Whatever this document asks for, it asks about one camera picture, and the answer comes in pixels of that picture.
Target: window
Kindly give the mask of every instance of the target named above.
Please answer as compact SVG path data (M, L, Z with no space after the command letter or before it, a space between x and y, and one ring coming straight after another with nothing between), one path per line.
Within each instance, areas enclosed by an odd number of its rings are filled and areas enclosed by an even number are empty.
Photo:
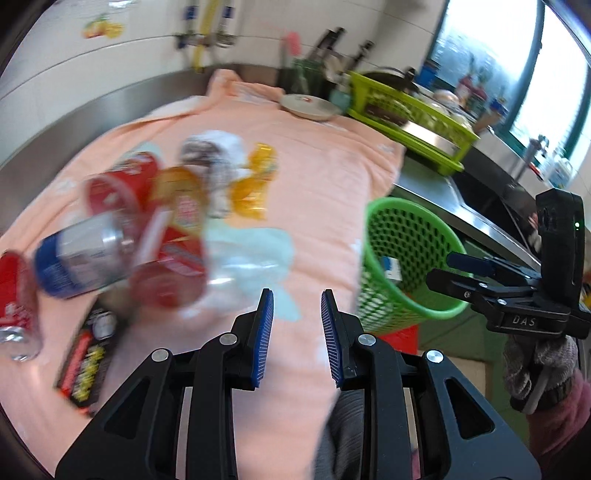
M476 12L487 12L486 21ZM530 55L536 12L537 0L451 0L431 54L441 65L439 77L456 86L474 55L476 70L491 76L489 98L505 96L510 105Z
M486 16L475 21L475 12ZM495 130L518 154L545 135L550 150L571 155L591 77L579 46L541 0L449 0L430 58L452 88L472 70L489 100L505 98L509 114Z

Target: crushed can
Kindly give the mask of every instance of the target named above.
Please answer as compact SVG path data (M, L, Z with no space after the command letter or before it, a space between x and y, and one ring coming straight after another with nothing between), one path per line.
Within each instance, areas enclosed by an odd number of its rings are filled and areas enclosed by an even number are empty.
M139 226L134 215L105 212L43 239L35 252L39 285L68 299L126 277L132 267Z
M41 351L37 286L27 260L8 250L0 257L0 352L23 362Z

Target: stainless steel counter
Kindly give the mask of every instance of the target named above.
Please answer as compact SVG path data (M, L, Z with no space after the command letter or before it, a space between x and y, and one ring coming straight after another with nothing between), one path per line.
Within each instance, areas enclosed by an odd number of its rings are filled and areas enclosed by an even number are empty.
M423 205L491 253L540 270L539 261L521 244L464 203L452 179L442 177L418 161L409 157L404 159L392 195Z
M277 78L277 71L269 67L224 68L236 70L247 82L274 85ZM175 72L130 85L87 103L39 133L0 166L0 233L95 138L166 103L204 95L212 71ZM495 255L539 268L537 260L509 235L467 207L451 180L424 165L407 158L393 194L424 205Z

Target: yellow handle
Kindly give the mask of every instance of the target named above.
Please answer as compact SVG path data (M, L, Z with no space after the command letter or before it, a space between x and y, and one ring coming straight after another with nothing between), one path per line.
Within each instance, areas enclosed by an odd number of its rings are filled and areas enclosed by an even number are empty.
M203 16L203 20L201 21L201 28L199 29L199 33L201 35L208 35L212 32L212 24L216 16L219 4L219 0L210 0L210 2L208 3L205 15ZM197 45L197 47L195 47L195 50L193 50L193 70L195 70L196 72L200 72L202 69L201 55L203 54L203 50L203 45Z

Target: gloved hand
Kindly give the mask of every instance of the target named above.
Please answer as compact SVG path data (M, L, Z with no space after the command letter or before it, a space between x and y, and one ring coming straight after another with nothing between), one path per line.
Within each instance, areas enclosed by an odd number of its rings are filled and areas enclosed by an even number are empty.
M538 410L552 408L570 392L571 377L577 365L577 344L572 337L539 340L533 355L528 346L530 339L510 335L505 344L504 384L512 397L511 406L521 411L544 367L552 367Z

